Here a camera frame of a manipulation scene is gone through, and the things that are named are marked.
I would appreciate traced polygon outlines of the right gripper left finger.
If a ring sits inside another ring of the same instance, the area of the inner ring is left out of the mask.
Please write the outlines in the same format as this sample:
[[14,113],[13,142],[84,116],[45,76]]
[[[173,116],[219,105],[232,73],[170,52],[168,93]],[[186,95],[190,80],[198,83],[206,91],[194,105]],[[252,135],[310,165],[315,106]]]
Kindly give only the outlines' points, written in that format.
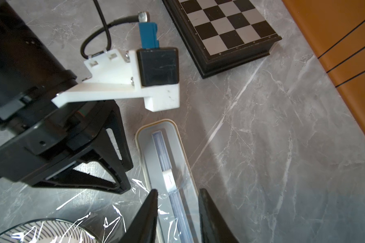
[[154,243],[158,219],[158,191],[152,189],[120,243]]

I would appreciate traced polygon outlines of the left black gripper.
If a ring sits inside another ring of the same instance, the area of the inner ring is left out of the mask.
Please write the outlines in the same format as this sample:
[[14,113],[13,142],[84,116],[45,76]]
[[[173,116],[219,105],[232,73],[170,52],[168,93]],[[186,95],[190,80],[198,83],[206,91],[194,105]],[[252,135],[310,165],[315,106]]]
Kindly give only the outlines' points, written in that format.
[[34,187],[124,194],[133,168],[120,108],[114,101],[52,99],[76,85],[6,1],[0,1],[0,179]]

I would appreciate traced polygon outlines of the clear plastic wrap sheet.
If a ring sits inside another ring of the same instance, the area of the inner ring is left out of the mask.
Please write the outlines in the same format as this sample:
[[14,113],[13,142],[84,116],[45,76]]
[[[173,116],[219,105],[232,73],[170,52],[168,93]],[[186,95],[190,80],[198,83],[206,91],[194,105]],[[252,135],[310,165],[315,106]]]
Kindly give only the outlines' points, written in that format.
[[57,218],[75,223],[98,237],[99,243],[118,242],[129,229],[150,190],[144,185],[144,175],[131,178],[131,189],[123,195],[75,190],[63,201],[57,195],[22,200],[2,212],[2,230],[32,220]]

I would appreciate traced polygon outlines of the cream plastic wrap dispenser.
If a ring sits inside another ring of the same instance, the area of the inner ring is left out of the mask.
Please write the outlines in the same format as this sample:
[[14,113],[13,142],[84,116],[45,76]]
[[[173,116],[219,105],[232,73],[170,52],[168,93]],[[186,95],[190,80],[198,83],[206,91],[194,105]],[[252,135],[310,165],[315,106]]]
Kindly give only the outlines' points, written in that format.
[[158,191],[158,242],[200,243],[198,191],[176,123],[145,125],[135,141],[145,188]]

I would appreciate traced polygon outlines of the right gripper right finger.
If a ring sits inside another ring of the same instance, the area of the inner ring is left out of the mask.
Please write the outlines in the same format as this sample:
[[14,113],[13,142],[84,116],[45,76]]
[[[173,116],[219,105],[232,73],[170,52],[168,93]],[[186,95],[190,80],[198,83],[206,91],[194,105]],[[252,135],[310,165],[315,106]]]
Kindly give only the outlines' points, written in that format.
[[200,229],[203,243],[238,243],[205,188],[198,197]]

